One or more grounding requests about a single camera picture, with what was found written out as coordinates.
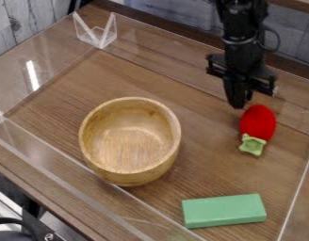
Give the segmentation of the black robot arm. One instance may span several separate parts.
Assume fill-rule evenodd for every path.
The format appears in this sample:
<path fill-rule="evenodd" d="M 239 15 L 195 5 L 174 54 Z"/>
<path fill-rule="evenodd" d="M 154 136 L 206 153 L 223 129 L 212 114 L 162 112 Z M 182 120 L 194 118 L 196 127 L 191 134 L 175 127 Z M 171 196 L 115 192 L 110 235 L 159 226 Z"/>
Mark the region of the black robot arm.
<path fill-rule="evenodd" d="M 264 53 L 275 52 L 266 43 L 266 32 L 278 32 L 263 22 L 268 16 L 267 0 L 215 0 L 224 25 L 223 54 L 208 54 L 207 72 L 223 79 L 230 105 L 242 109 L 256 91 L 274 96 L 276 74 L 264 63 Z"/>

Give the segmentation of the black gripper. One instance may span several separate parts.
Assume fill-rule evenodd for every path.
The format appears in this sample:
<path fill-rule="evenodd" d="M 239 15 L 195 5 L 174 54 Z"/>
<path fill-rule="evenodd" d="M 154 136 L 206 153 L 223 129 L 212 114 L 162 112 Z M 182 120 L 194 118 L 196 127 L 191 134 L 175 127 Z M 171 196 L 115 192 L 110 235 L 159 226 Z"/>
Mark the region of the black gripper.
<path fill-rule="evenodd" d="M 207 55 L 207 61 L 207 72 L 223 79 L 228 102 L 235 109 L 244 107 L 246 102 L 254 98 L 255 91 L 270 96 L 276 94 L 276 74 L 263 63 L 242 71 L 227 66 L 222 54 Z"/>

